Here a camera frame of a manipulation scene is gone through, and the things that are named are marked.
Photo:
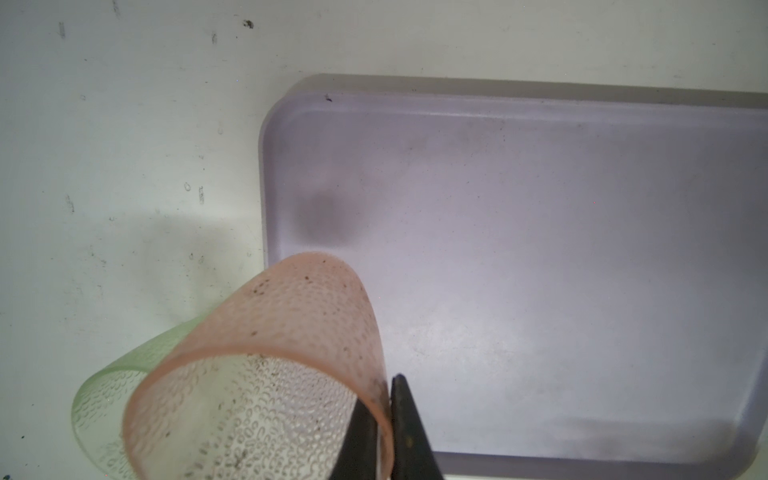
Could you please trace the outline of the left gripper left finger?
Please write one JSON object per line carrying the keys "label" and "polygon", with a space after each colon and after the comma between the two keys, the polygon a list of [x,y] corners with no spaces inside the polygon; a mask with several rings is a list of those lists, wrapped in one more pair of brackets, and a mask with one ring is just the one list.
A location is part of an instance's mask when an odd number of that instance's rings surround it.
{"label": "left gripper left finger", "polygon": [[357,400],[329,480],[376,480],[378,475],[378,425],[361,400]]}

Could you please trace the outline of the pink textured cup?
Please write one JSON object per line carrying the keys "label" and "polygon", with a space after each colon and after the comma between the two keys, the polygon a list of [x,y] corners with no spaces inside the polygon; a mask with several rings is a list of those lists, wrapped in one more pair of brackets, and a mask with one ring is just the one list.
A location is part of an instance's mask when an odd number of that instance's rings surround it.
{"label": "pink textured cup", "polygon": [[151,370],[122,439],[141,479],[326,479],[356,404],[386,479],[394,439],[370,299],[347,263],[305,252],[244,284]]}

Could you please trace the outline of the green textured cup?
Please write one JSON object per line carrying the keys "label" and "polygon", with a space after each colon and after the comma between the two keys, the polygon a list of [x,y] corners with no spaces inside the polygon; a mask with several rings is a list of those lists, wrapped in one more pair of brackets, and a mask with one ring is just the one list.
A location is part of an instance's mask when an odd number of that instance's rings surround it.
{"label": "green textured cup", "polygon": [[139,345],[88,378],[74,396],[75,440],[110,479],[134,479],[121,437],[127,402],[142,380],[206,318],[200,315]]}

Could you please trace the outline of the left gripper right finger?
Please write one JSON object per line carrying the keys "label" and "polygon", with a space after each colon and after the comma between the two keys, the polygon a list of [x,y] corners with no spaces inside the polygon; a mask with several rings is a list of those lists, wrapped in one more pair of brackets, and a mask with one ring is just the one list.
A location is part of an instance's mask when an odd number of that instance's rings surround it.
{"label": "left gripper right finger", "polygon": [[392,379],[391,407],[394,433],[391,479],[443,480],[407,379],[402,374]]}

